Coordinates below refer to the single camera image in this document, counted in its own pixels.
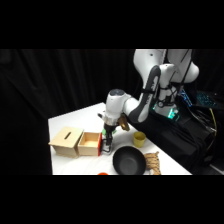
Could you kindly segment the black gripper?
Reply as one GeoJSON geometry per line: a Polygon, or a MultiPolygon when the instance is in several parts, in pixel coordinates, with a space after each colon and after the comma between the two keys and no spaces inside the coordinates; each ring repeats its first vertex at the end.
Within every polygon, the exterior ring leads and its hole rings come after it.
{"type": "MultiPolygon", "coordinates": [[[[104,139],[110,139],[112,134],[115,132],[116,126],[110,126],[108,124],[104,124],[102,135],[104,139]]],[[[112,151],[113,148],[113,138],[110,139],[110,144],[108,144],[108,140],[105,140],[105,151],[112,151]]]]}

